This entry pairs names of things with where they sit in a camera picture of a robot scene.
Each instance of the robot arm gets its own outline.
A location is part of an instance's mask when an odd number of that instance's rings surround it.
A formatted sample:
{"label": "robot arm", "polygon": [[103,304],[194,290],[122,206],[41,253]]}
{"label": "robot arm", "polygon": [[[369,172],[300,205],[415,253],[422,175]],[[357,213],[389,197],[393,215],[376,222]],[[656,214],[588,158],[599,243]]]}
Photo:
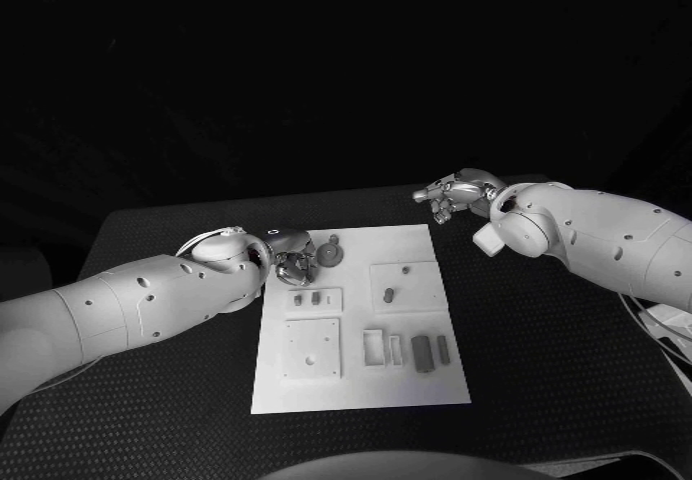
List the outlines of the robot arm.
{"label": "robot arm", "polygon": [[556,182],[506,186],[474,169],[413,200],[429,200],[439,224],[467,206],[488,218],[473,238],[488,256],[504,245],[529,257],[550,255],[608,290],[692,311],[692,224],[656,205]]}
{"label": "robot arm", "polygon": [[284,281],[305,282],[307,266],[285,257],[310,257],[307,232],[272,230],[266,240],[239,227],[219,232],[180,256],[137,260],[0,303],[0,413],[54,376],[249,305],[272,264]]}

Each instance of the black mat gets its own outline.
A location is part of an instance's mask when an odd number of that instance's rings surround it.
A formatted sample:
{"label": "black mat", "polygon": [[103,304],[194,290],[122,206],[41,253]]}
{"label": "black mat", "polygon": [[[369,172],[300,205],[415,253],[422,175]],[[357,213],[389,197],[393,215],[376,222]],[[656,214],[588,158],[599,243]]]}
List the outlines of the black mat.
{"label": "black mat", "polygon": [[28,397],[1,478],[255,478],[330,455],[461,452],[514,464],[643,450],[692,474],[692,399],[617,296],[559,261],[488,258],[457,214],[439,227],[421,185],[119,211],[82,278],[212,229],[429,225],[471,405],[249,415],[262,300],[105,358]]}

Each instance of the black background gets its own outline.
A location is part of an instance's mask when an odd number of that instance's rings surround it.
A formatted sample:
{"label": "black background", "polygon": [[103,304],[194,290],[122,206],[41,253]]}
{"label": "black background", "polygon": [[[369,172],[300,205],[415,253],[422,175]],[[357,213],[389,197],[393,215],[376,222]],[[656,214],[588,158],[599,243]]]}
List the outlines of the black background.
{"label": "black background", "polygon": [[3,16],[3,242],[41,247],[56,283],[116,209],[425,185],[467,166],[692,214],[683,2],[93,3]]}

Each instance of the small cylinder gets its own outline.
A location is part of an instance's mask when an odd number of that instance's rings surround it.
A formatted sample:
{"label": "small cylinder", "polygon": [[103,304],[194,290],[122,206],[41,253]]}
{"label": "small cylinder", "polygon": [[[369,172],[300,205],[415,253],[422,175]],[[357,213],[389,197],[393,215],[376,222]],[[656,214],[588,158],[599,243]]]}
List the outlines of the small cylinder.
{"label": "small cylinder", "polygon": [[447,337],[439,335],[436,337],[436,347],[439,348],[439,361],[442,365],[449,364],[449,349],[447,348]]}
{"label": "small cylinder", "polygon": [[413,348],[415,371],[418,373],[429,373],[435,369],[432,361],[432,349],[429,348],[429,339],[425,335],[411,339]]}

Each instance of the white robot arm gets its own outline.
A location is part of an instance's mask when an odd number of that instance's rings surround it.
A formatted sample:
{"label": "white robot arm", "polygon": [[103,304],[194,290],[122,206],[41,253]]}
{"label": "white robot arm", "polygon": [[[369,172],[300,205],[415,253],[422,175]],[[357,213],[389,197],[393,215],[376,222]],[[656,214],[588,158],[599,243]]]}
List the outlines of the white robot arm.
{"label": "white robot arm", "polygon": [[0,303],[0,414],[54,376],[249,305],[271,265],[284,282],[310,282],[307,232],[271,230],[263,240],[239,227],[210,234],[178,256],[137,260]]}
{"label": "white robot arm", "polygon": [[413,192],[435,220],[467,208],[490,223],[474,235],[488,256],[504,245],[522,255],[550,255],[568,270],[624,295],[692,311],[692,224],[656,205],[566,185],[507,186],[464,169]]}

